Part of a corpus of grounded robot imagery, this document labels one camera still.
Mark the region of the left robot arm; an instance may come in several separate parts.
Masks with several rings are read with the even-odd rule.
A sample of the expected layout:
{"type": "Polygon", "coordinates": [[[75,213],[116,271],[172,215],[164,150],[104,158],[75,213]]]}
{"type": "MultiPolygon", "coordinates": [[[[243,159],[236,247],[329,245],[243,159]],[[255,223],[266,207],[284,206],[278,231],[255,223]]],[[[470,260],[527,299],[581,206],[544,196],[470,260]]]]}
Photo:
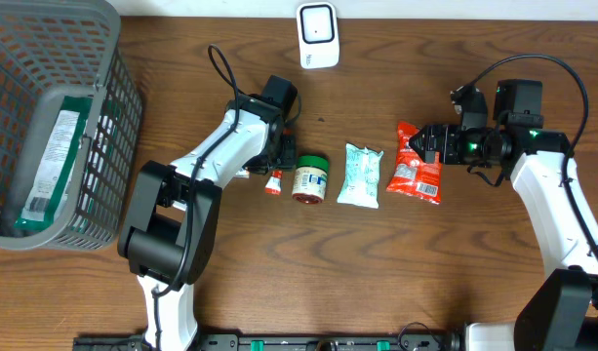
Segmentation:
{"type": "Polygon", "coordinates": [[[117,249],[143,289],[144,349],[192,345],[193,285],[213,251],[222,191],[242,170],[267,175],[294,167],[288,117],[298,96],[290,81],[272,75],[260,94],[237,94],[220,125],[190,153],[140,169],[117,249]]]}

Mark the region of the small red stick packet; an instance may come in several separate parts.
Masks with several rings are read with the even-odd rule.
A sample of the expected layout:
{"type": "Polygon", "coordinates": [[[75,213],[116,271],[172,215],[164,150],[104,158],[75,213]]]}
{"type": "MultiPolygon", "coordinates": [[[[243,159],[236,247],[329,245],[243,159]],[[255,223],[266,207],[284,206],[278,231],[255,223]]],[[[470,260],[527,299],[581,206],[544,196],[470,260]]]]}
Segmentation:
{"type": "Polygon", "coordinates": [[[267,194],[280,195],[281,194],[281,183],[282,183],[283,172],[273,171],[271,176],[264,188],[267,194]]]}

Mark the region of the pale green tissue pack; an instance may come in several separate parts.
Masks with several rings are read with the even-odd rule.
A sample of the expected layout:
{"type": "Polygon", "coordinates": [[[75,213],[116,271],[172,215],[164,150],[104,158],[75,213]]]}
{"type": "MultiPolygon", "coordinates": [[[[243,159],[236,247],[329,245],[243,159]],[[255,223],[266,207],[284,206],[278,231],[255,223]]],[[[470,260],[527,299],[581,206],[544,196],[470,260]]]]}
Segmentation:
{"type": "Polygon", "coordinates": [[[379,207],[380,161],[383,151],[345,146],[344,182],[337,202],[369,209],[379,207]]]}

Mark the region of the green white packet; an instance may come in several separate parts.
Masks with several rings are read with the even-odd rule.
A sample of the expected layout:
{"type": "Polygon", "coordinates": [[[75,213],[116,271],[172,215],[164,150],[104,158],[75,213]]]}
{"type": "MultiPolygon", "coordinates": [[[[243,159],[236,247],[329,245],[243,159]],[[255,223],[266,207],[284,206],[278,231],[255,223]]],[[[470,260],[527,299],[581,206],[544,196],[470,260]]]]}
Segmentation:
{"type": "Polygon", "coordinates": [[[15,228],[42,231],[59,218],[68,199],[80,138],[86,130],[92,103],[91,97],[63,99],[15,228]]]}

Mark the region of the green lid seasoning jar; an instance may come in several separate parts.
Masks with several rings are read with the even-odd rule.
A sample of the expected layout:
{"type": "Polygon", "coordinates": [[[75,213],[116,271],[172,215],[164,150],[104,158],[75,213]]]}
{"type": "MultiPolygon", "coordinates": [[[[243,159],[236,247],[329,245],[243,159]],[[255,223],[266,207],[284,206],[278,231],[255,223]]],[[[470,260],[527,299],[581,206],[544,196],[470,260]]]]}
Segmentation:
{"type": "Polygon", "coordinates": [[[296,163],[292,197],[308,205],[324,201],[328,182],[329,161],[315,155],[300,156],[296,163]]]}

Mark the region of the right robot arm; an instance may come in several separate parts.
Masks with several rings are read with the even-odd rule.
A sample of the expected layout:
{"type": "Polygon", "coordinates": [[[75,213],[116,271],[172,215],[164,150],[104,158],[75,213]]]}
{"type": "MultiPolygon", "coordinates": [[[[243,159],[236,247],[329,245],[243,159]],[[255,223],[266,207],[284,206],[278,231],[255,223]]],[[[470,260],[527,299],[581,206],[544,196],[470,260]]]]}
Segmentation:
{"type": "Polygon", "coordinates": [[[598,225],[578,182],[568,138],[545,130],[542,84],[498,82],[488,110],[475,87],[451,99],[457,125],[427,125],[409,144],[442,165],[498,166],[528,212],[545,281],[513,323],[474,323],[447,341],[449,350],[598,350],[598,225]]]}

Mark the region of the small orange carton box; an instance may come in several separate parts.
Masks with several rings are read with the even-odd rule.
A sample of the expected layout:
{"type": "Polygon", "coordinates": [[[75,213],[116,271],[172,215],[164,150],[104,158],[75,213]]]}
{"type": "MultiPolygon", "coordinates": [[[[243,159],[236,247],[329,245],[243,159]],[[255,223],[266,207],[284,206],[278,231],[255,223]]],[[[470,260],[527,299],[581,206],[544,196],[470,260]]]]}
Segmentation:
{"type": "Polygon", "coordinates": [[[236,173],[235,176],[239,178],[249,178],[250,173],[246,169],[241,169],[239,172],[236,173]]]}

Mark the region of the red snack bag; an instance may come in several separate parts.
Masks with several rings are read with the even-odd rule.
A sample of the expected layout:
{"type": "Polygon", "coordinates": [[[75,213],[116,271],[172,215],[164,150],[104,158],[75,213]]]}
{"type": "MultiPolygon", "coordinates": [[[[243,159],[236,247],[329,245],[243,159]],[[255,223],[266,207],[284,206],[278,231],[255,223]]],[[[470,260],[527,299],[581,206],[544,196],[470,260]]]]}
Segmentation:
{"type": "Polygon", "coordinates": [[[416,197],[429,203],[441,203],[441,171],[438,163],[424,163],[411,148],[409,141],[419,129],[407,122],[399,122],[397,136],[399,147],[396,155],[396,167],[387,192],[416,197]]]}

